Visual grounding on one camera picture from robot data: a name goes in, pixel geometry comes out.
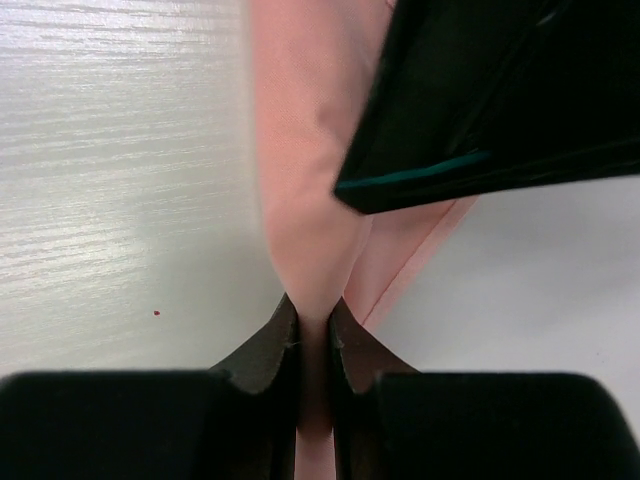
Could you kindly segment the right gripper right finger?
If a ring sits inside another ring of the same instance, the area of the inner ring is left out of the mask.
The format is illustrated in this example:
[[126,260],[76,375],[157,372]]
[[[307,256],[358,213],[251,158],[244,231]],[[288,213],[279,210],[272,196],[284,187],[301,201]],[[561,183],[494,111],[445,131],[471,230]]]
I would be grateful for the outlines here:
[[560,372],[421,372],[345,303],[328,324],[340,479],[635,479],[614,398]]

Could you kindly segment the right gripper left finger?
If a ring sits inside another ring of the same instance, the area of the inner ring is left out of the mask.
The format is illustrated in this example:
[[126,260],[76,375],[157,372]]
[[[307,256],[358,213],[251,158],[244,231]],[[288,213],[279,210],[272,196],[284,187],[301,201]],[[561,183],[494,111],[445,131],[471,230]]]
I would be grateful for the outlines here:
[[5,479],[289,479],[298,318],[204,370],[40,371],[1,381]]

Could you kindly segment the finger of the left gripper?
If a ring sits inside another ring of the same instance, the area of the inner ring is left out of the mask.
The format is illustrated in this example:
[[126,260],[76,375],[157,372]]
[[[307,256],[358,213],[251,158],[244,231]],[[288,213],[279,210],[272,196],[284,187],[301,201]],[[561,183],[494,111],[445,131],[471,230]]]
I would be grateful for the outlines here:
[[400,1],[333,189],[363,214],[639,171],[639,5]]

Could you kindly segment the pink cloth napkin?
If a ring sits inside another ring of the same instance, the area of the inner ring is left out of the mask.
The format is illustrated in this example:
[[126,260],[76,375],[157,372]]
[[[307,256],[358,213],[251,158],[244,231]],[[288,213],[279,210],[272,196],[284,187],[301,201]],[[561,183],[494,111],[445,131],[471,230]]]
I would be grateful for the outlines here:
[[265,236],[300,319],[302,381],[294,475],[336,475],[327,320],[345,301],[383,318],[472,206],[463,198],[362,216],[332,193],[373,83],[391,1],[249,5],[256,156]]

